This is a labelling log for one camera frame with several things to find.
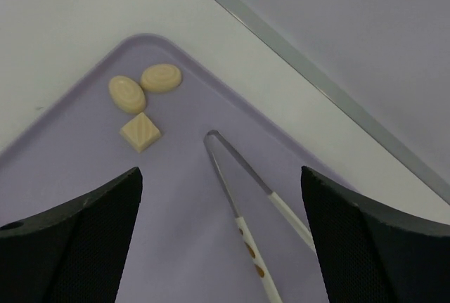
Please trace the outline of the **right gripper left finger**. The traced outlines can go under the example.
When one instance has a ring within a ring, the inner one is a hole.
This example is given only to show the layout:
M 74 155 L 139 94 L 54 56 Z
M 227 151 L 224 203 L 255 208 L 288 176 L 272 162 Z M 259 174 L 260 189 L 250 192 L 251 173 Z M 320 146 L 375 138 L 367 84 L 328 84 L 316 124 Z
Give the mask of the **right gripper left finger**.
M 141 202 L 134 167 L 1 227 L 2 302 L 114 302 Z

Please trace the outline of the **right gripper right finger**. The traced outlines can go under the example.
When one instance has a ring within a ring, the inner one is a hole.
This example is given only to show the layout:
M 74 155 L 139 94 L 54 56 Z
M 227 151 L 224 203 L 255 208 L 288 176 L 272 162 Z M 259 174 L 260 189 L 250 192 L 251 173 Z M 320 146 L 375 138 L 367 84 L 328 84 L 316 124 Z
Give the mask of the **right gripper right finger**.
M 330 302 L 448 302 L 449 225 L 303 166 L 302 199 Z

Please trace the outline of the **white tongs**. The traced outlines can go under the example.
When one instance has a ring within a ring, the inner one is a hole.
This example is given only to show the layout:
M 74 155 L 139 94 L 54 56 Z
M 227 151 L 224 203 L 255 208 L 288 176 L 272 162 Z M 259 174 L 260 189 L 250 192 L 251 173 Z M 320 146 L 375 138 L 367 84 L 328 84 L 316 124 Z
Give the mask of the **white tongs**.
M 324 301 L 308 225 L 217 130 L 203 143 L 269 301 Z

